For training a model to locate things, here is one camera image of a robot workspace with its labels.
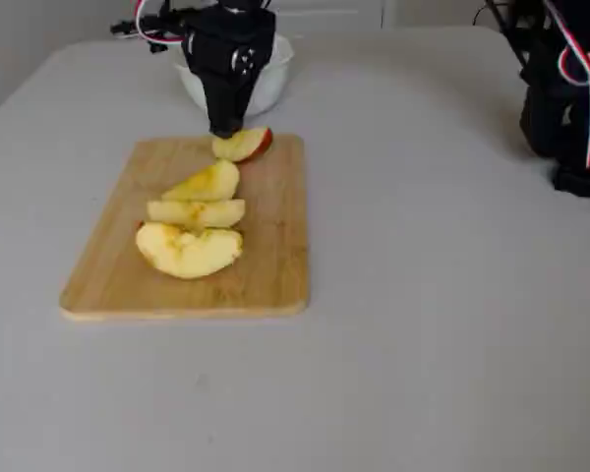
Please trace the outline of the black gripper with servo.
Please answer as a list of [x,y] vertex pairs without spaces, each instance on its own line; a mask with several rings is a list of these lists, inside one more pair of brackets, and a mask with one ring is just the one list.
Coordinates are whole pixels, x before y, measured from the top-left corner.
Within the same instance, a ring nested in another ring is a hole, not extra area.
[[184,19],[182,42],[191,68],[201,73],[210,132],[230,138],[241,131],[261,71],[272,55],[276,15],[263,1],[218,1]]

